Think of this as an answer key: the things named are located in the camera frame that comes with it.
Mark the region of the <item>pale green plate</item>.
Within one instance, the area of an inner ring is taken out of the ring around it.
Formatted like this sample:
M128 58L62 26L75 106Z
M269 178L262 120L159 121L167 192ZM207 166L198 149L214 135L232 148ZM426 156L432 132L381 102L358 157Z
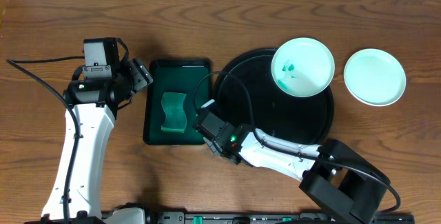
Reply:
M284 93L305 98L329 86L334 77L335 61L323 43L301 37L285 42L276 50L270 71L274 83Z
M376 107L398 101L407 84L400 62L388 52L375 48L359 50L351 55L345 64L343 77L354 98Z

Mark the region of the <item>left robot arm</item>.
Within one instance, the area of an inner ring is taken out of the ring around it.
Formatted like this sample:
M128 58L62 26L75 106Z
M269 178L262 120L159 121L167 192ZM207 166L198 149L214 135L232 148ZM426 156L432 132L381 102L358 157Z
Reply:
M68 105L57 177L41 218L75 222L100 219L103 162L116 113L153 79L139 58L81 65L64 92Z

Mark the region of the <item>green wavy sponge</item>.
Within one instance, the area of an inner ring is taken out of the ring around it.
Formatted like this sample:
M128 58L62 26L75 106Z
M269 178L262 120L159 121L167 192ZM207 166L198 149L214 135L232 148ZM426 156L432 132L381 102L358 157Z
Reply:
M161 99L161 107L165 120L161 125L164 132L184 133L187 127L187 116L184 110L185 93L165 92Z

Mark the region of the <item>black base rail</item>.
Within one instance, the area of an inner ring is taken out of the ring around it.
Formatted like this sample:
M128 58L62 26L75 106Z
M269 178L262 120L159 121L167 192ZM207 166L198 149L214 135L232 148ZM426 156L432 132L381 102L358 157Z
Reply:
M270 223L338 223L324 213L300 214L207 214L184 212L153 213L140 208L126 208L102 214L105 223L153 224L270 224Z

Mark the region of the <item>rectangular green tray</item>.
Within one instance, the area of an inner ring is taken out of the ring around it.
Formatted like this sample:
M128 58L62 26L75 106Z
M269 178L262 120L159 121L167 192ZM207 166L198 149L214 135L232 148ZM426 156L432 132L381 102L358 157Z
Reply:
M155 60L149 71L153 83L148 86L143 128L143 141L148 145L202 145L204 140L193 127L196 107L210 99L211 80L207 60ZM161 125L165 114L161 99L165 92L185 93L184 110L187 127L184 133L164 132Z

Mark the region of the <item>pale green plate bottom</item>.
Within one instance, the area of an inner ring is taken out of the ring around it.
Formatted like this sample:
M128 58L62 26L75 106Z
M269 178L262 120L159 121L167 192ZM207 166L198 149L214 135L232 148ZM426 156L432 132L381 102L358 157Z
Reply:
M359 50L351 55L345 64L343 77L354 98L376 107L398 101L407 84L400 62L388 52L375 48Z

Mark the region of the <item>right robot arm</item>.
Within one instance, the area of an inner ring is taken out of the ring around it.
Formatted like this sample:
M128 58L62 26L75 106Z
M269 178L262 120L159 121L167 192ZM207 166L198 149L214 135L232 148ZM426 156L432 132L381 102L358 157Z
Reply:
M251 125L235 127L224 121L195 128L215 155L296 179L299 188L337 221L369 223L381 213L386 192L395 192L387 176L335 139L324 145L303 145Z

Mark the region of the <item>pale green plate top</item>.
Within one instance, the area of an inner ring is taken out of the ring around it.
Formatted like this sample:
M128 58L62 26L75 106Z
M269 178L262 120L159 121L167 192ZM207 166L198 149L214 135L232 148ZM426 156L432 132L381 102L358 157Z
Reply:
M284 93L305 98L329 86L334 77L335 61L323 43L301 37L285 42L276 50L270 71L274 83Z

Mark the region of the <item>round black tray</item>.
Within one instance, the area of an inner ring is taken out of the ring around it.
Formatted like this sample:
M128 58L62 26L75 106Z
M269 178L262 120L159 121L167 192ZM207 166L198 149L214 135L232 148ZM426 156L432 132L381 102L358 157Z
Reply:
M235 75L247 88L252 101L255 126L266 134L300 144L322 143L334 117L331 88L308 98L284 93L271 76L275 48L246 52L223 69ZM220 75L213 89L219 117L238 127L249 123L249 104L236 80Z

